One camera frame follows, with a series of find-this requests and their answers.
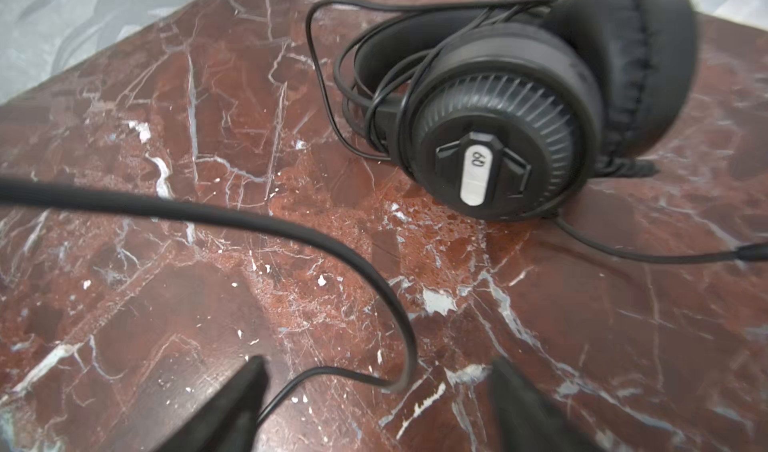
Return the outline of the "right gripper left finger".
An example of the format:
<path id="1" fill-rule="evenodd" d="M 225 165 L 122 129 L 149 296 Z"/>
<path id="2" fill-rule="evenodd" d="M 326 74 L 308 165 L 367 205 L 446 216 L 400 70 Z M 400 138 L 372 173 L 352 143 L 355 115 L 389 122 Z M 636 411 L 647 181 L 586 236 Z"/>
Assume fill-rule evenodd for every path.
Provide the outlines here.
<path id="1" fill-rule="evenodd" d="M 251 451 L 268 385 L 265 359 L 253 356 L 156 451 Z"/>

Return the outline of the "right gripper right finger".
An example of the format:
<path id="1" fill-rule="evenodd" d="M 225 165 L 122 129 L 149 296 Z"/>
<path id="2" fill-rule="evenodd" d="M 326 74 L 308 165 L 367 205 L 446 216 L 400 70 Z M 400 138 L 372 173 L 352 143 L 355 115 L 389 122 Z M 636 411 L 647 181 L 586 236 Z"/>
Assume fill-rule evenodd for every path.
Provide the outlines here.
<path id="1" fill-rule="evenodd" d="M 489 380 L 492 410 L 503 451 L 601 449 L 509 359 L 493 360 Z"/>

